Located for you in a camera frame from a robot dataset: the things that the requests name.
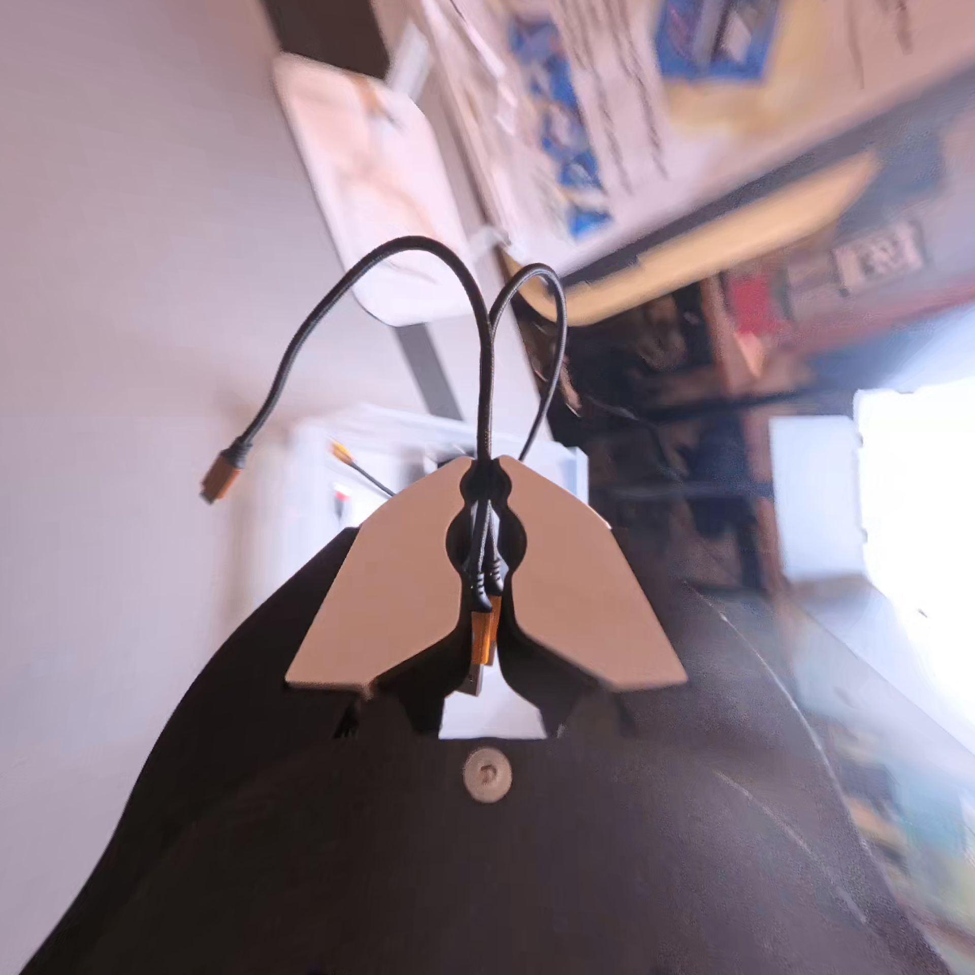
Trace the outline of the red box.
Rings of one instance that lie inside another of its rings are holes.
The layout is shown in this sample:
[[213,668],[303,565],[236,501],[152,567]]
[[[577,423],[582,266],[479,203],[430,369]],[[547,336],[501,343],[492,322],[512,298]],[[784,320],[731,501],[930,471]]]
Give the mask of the red box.
[[738,333],[755,336],[775,334],[778,317],[764,276],[745,274],[727,277],[725,297]]

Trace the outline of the white plastic box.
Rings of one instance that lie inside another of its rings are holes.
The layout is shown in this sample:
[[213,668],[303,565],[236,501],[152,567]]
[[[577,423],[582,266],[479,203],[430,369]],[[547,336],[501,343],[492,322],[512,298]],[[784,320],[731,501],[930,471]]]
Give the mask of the white plastic box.
[[475,452],[461,420],[372,405],[301,421],[288,443],[288,503],[297,539],[317,550],[358,527],[388,498]]

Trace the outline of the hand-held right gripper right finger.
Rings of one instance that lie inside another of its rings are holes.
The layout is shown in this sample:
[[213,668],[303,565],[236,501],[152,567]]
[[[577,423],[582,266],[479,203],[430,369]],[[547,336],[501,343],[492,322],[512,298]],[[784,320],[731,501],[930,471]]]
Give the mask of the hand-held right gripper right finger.
[[525,538],[507,577],[519,632],[611,691],[685,684],[686,670],[608,523],[515,458],[497,463],[510,485],[507,511]]

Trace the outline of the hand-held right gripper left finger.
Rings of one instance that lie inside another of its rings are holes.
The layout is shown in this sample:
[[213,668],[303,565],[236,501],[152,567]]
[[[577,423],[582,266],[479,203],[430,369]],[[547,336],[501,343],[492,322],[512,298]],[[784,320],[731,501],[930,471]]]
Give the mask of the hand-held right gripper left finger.
[[370,695],[377,681],[457,627],[463,584],[447,531],[464,508],[458,457],[384,502],[359,527],[286,683]]

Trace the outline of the black and white marker poster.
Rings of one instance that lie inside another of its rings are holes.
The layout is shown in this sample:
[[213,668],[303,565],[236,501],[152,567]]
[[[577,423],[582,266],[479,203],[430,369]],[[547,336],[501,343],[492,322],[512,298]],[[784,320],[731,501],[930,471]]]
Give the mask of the black and white marker poster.
[[837,290],[844,297],[902,280],[928,262],[921,225],[913,218],[841,243],[832,250],[832,260]]

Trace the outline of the curved wooden board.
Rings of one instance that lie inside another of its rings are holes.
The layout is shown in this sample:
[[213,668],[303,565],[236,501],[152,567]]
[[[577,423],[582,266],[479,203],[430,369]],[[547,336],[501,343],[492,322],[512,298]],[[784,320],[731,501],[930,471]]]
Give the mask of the curved wooden board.
[[567,323],[590,326],[814,236],[839,220],[880,169],[877,151],[858,153],[653,247],[622,270],[600,272],[594,283],[564,284]]

